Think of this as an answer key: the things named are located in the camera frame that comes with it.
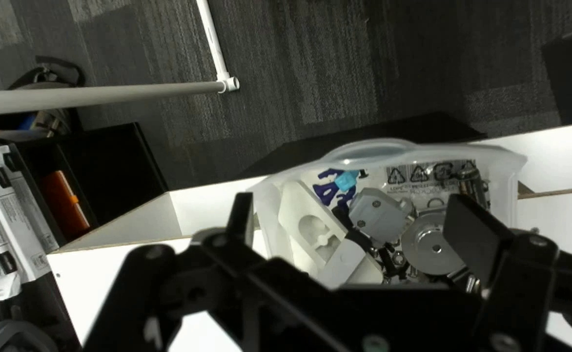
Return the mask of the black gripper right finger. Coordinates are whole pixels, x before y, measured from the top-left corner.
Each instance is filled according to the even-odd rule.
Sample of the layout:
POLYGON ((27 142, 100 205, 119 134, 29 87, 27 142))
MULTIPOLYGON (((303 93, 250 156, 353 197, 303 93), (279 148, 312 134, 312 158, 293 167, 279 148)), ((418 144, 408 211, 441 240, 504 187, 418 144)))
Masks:
POLYGON ((469 195, 451 195, 443 236, 482 283, 474 342, 490 352, 539 352, 558 246, 513 232, 469 195))

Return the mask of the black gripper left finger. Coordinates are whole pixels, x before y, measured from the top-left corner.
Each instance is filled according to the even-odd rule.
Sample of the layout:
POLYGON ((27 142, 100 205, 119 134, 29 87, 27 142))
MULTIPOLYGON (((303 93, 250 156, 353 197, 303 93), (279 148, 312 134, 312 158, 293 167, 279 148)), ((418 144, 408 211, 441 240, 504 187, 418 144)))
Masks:
POLYGON ((242 352, 332 352, 338 340, 303 299, 322 287, 246 242, 254 195, 234 195, 223 228, 207 228, 183 252, 133 248, 84 342, 84 352, 170 352, 183 322, 207 312, 242 352))

